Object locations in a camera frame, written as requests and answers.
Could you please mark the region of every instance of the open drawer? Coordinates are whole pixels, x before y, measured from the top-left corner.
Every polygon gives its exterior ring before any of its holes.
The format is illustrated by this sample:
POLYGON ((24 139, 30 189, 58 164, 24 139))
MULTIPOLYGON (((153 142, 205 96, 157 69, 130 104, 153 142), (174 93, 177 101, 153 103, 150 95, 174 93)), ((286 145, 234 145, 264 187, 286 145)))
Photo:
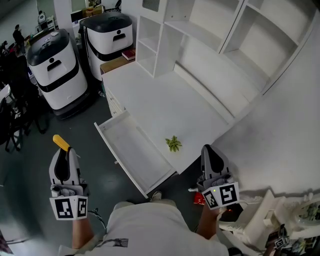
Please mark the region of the open drawer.
POLYGON ((97 123, 94 125, 118 163, 145 198, 175 172, 128 111, 99 126, 97 123))

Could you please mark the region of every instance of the yellow handle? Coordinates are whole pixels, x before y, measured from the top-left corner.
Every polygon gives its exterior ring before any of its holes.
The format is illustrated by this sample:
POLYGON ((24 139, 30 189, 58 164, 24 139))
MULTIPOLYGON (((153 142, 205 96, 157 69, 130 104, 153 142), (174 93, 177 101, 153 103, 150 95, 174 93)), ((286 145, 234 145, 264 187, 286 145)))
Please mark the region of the yellow handle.
POLYGON ((66 141, 60 137, 60 135, 53 135, 53 142, 57 144, 60 148, 62 148, 64 151, 68 152, 68 148, 70 147, 70 145, 66 143, 66 141))

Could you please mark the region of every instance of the robot lid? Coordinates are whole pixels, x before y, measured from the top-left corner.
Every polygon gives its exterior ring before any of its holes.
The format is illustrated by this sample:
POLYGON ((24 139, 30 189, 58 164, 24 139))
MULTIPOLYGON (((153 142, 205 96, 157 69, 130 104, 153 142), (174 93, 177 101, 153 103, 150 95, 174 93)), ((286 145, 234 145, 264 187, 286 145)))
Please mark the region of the robot lid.
POLYGON ((27 61, 31 66, 37 66, 61 52, 69 44, 70 37, 65 29, 58 29, 45 35, 31 45, 27 61))
POLYGON ((110 11, 80 21, 80 27, 86 27, 98 33, 107 33, 132 25, 131 19, 120 12, 110 11))

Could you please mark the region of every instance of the person standing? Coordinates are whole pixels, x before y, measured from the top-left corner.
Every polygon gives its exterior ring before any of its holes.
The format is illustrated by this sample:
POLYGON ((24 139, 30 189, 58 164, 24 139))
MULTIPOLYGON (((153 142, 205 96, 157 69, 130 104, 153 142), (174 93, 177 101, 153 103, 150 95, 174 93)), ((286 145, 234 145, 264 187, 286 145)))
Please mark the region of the person standing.
POLYGON ((19 25, 15 26, 15 30, 13 32, 13 38, 15 40, 15 43, 21 49, 22 54, 26 54, 25 38, 21 34, 21 29, 20 29, 19 25))

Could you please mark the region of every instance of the desk surface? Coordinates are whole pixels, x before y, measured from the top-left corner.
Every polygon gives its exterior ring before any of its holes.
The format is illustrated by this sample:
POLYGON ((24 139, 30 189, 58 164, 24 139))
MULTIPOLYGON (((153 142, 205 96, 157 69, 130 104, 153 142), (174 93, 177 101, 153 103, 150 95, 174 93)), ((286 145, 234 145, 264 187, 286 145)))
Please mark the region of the desk surface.
POLYGON ((181 174, 226 131, 226 121, 174 71, 152 78, 136 62, 102 75, 104 86, 124 106, 166 160, 181 174), (177 136, 180 151, 166 138, 177 136))

